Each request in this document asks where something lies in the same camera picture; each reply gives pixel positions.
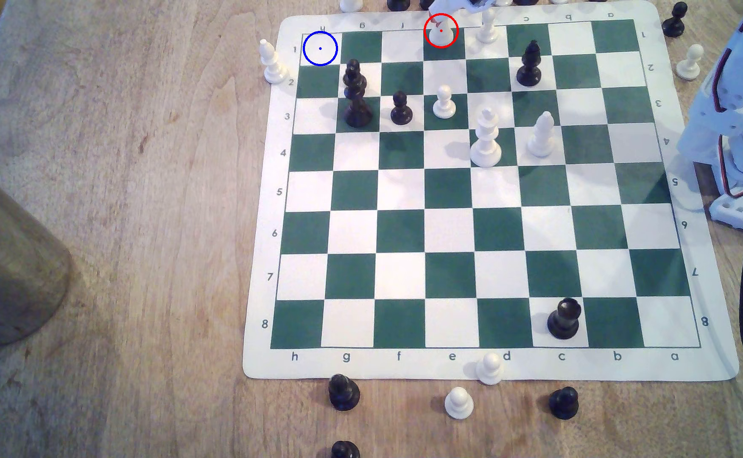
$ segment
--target chess piece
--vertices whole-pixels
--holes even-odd
[[[697,61],[702,59],[704,50],[702,45],[691,45],[686,53],[685,60],[681,60],[675,67],[674,72],[677,76],[686,81],[693,81],[700,76],[700,66]]]
[[[258,42],[258,55],[262,58],[264,68],[264,79],[271,84],[278,84],[287,77],[287,68],[278,59],[278,52],[267,40]]]
[[[540,63],[541,48],[539,47],[539,42],[532,40],[527,45],[527,49],[525,49],[525,53],[521,57],[521,67],[516,73],[516,81],[524,87],[533,87],[539,84],[541,80]]]
[[[355,408],[360,401],[358,384],[343,374],[335,374],[329,380],[329,402],[340,411]]]
[[[580,316],[581,304],[571,297],[565,297],[547,318],[547,329],[557,339],[570,339],[578,332]]]

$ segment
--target white chess piece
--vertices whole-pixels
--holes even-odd
[[[499,115],[492,109],[483,109],[477,117],[478,140],[471,146],[471,161],[479,167],[493,167],[502,158],[502,147],[496,142],[499,136]]]
[[[550,112],[543,112],[533,126],[533,136],[527,142],[527,151],[533,156],[547,157],[552,152],[555,144],[552,142],[552,126],[555,125]]]
[[[445,397],[445,411],[456,420],[464,420],[473,412],[473,399],[461,386],[450,390]]]
[[[481,13],[481,27],[476,34],[476,38],[483,43],[492,43],[496,41],[496,27],[493,21],[496,19],[496,9],[488,8]]]
[[[258,42],[258,54],[262,57],[264,69],[264,79],[271,84],[278,84],[287,77],[287,68],[278,59],[278,53],[267,40],[262,39]]]
[[[496,385],[502,381],[502,359],[496,353],[487,353],[476,365],[476,377],[485,385]]]
[[[703,54],[704,49],[702,49],[702,45],[691,45],[691,47],[688,48],[686,59],[681,60],[679,64],[674,67],[674,72],[683,80],[695,80],[696,77],[700,76],[700,66],[697,65],[696,62],[702,59]]]
[[[456,103],[450,99],[450,87],[443,84],[437,89],[437,101],[433,103],[433,114],[442,119],[448,119],[456,113]]]

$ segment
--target blue circle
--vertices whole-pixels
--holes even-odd
[[[315,62],[312,62],[312,60],[306,55],[306,41],[309,40],[311,36],[317,35],[317,34],[328,35],[330,38],[332,38],[332,41],[335,42],[335,56],[332,56],[332,58],[329,59],[329,61],[326,62],[325,64],[316,64]],[[304,58],[306,59],[307,62],[309,62],[310,64],[313,64],[313,65],[315,65],[317,67],[323,67],[325,65],[331,64],[332,61],[335,60],[335,58],[337,57],[337,40],[329,32],[325,32],[323,30],[316,30],[315,32],[313,32],[313,33],[311,33],[311,34],[309,34],[309,35],[306,36],[306,38],[304,40],[304,45],[301,47],[301,51],[304,53]]]

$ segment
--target captured chess piece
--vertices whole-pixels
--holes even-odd
[[[329,379],[329,402],[340,411],[355,408],[360,401],[358,384],[343,374],[335,374]]]
[[[550,394],[550,412],[559,420],[569,420],[578,413],[578,391],[571,386]]]
[[[663,34],[672,38],[682,35],[685,32],[682,18],[685,17],[687,12],[688,5],[685,2],[676,2],[674,8],[671,9],[671,17],[663,21]]]
[[[570,339],[578,332],[580,316],[581,304],[571,297],[565,297],[547,318],[547,329],[558,339]]]

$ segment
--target wooden cylinder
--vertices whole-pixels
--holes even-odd
[[[30,335],[61,305],[69,251],[0,190],[0,345]]]

